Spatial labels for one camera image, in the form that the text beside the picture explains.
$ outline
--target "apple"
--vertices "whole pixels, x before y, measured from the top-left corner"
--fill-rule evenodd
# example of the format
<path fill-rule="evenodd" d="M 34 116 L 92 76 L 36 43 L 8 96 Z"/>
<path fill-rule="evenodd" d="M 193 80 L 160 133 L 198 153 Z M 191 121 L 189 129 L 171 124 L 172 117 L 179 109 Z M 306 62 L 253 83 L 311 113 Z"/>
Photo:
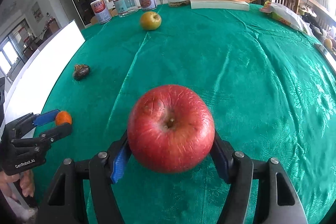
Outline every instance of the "apple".
<path fill-rule="evenodd" d="M 161 22 L 161 16 L 156 12 L 146 12 L 140 17 L 140 26 L 146 31 L 156 30 Z"/>
<path fill-rule="evenodd" d="M 140 164 L 160 173 L 179 173 L 200 163 L 215 136 L 202 99 L 179 85 L 149 90 L 134 105 L 127 125 L 130 149 Z"/>

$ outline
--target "shriveled avocado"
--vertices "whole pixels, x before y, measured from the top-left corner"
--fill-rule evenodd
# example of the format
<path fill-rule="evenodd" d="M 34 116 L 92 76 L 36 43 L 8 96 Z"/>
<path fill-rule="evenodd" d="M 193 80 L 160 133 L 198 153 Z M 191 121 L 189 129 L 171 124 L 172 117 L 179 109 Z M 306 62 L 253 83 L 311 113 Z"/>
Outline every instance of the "shriveled avocado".
<path fill-rule="evenodd" d="M 90 67 L 88 65 L 75 65 L 75 71 L 73 72 L 72 76 L 75 80 L 79 81 L 82 80 L 90 73 Z"/>

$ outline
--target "silver bolt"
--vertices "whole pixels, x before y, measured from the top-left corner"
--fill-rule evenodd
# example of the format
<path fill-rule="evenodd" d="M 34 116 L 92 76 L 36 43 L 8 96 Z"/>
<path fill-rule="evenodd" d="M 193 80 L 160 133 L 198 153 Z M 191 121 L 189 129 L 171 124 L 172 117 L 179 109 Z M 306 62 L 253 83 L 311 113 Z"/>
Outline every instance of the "silver bolt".
<path fill-rule="evenodd" d="M 236 151 L 235 152 L 235 156 L 238 157 L 238 158 L 243 158 L 244 157 L 244 153 L 241 152 L 241 151 Z"/>
<path fill-rule="evenodd" d="M 67 159 L 63 160 L 63 163 L 65 165 L 69 165 L 71 163 L 71 159 L 67 158 Z"/>
<path fill-rule="evenodd" d="M 99 152 L 98 153 L 98 158 L 104 159 L 107 157 L 107 153 L 105 151 Z"/>
<path fill-rule="evenodd" d="M 277 158 L 271 158 L 271 163 L 278 164 L 279 160 Z"/>

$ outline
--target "plastic bag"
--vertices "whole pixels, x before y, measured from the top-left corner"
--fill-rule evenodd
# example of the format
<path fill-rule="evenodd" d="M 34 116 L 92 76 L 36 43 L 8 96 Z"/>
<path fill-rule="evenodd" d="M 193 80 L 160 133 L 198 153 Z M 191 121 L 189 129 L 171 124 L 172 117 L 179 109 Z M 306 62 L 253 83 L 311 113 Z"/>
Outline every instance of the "plastic bag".
<path fill-rule="evenodd" d="M 314 36 L 307 23 L 305 23 L 299 15 L 295 14 L 292 10 L 282 4 L 266 1 L 264 7 L 260 8 L 260 11 L 270 14 L 275 20 L 280 21 L 295 30 L 305 32 L 312 37 Z"/>

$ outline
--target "glowing white panel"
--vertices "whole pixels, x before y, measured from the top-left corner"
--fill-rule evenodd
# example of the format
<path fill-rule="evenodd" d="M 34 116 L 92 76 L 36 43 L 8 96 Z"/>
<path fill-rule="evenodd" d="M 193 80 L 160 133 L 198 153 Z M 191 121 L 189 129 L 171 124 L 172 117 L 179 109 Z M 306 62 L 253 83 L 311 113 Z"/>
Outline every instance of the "glowing white panel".
<path fill-rule="evenodd" d="M 34 52 L 6 97 L 6 123 L 30 112 L 41 113 L 58 77 L 84 42 L 76 22 L 72 21 Z"/>

